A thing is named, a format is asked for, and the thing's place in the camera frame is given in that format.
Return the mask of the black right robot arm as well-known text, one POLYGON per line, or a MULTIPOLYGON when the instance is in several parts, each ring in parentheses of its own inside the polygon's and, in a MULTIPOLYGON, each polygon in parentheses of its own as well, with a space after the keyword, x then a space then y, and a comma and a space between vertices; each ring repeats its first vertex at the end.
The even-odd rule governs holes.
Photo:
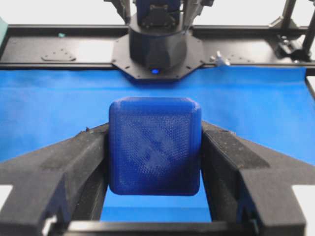
POLYGON ((202 42, 189 29, 212 0, 129 0, 111 3, 128 27, 114 44, 112 63, 138 78, 181 78, 204 64, 202 42))

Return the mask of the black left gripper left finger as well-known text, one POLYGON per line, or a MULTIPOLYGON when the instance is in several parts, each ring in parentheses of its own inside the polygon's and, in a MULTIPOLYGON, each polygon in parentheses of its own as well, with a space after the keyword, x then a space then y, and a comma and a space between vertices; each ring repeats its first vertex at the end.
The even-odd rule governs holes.
POLYGON ((107 181, 109 125, 2 162, 0 182, 12 186, 0 211, 2 226, 40 226, 61 221, 98 220, 107 181))

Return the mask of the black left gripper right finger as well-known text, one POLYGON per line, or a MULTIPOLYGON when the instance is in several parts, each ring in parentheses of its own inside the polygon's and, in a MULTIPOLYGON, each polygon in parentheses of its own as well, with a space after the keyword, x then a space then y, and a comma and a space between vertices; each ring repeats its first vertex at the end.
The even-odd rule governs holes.
POLYGON ((315 168, 202 122, 202 177, 214 220, 255 218, 260 226, 305 226, 292 190, 313 185, 315 168))

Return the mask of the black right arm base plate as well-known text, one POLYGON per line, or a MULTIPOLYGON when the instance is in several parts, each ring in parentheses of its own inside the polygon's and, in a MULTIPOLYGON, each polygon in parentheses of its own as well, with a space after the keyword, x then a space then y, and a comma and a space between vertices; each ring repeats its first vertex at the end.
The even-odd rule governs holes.
POLYGON ((178 81, 205 64, 201 40, 191 36, 140 37, 127 34, 115 41, 112 64, 138 82, 178 81))

